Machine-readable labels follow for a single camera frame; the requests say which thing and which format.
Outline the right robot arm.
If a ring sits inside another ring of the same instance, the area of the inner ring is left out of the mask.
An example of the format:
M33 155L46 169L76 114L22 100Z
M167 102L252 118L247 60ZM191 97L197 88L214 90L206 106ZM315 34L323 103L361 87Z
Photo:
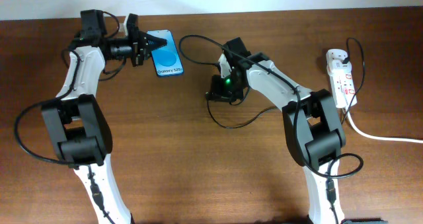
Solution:
M264 95L283 115L286 145L303 168L309 194L308 223L342 223L337 173L346 138L332 95L313 92L284 75L263 53L250 53L240 38L221 45L208 102L242 102L249 90Z

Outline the blue screen Galaxy smartphone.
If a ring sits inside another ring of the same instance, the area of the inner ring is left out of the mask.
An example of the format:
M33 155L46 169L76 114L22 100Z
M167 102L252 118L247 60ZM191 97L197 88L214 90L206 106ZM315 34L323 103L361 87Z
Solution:
M158 77L178 76L184 73L173 34L170 30L150 30L148 34L165 39L167 45L152 51L153 64Z

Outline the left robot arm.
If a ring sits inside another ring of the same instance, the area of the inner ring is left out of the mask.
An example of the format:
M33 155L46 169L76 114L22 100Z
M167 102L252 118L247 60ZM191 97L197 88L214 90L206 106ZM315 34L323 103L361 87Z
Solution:
M125 35L108 35L104 11L81 11L82 29L67 48L70 64L56 97L42 105L42 116L59 163L82 182L99 223L133 223L112 171L112 133L96 101L106 62L128 59L142 65L167 41L141 31L138 16L129 14Z

